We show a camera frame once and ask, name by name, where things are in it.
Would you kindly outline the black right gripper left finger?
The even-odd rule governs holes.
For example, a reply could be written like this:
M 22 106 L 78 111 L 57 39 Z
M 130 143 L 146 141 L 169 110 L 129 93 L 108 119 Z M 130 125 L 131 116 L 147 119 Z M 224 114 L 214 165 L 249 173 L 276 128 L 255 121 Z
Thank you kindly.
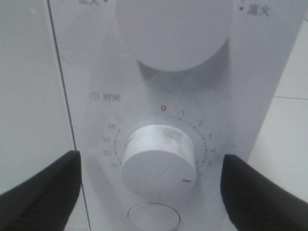
M 81 156 L 69 151 L 0 196 L 2 231 L 63 231 L 81 188 Z

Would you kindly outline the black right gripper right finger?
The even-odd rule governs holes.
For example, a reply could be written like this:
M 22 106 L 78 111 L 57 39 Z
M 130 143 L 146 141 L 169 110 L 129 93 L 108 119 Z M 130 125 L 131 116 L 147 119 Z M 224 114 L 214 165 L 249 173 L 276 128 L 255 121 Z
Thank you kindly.
M 239 231 L 306 231 L 308 204 L 234 154 L 223 158 L 220 193 Z

